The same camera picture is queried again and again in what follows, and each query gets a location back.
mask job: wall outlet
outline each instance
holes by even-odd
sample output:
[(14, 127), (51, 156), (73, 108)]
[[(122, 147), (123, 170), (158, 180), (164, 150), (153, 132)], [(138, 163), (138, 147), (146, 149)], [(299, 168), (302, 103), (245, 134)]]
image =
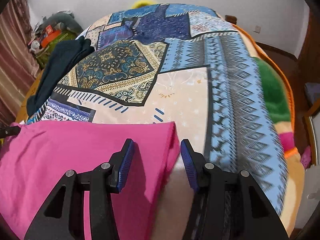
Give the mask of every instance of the wall outlet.
[(260, 31), (261, 31), (261, 27), (260, 27), (260, 26), (256, 26), (256, 27), (254, 28), (254, 32), (255, 32), (255, 33), (260, 33)]

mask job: wooden floor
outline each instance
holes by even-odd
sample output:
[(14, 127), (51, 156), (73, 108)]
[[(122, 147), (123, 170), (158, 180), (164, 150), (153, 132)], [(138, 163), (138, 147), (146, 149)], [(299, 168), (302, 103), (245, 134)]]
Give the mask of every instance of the wooden floor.
[(307, 99), (304, 95), (305, 73), (301, 73), (298, 63), (294, 60), (273, 51), (266, 49), (264, 51), (279, 66), (290, 83), (296, 112), (294, 139), (298, 151), (302, 154), (308, 146), (308, 134), (303, 120), (304, 114), (309, 110)]

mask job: curtain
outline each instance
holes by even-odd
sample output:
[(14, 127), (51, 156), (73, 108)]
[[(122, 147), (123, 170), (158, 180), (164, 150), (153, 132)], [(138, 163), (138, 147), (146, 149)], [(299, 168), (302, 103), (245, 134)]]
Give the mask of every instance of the curtain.
[(14, 121), (39, 70), (27, 44), (32, 28), (27, 0), (10, 0), (0, 14), (0, 123)]

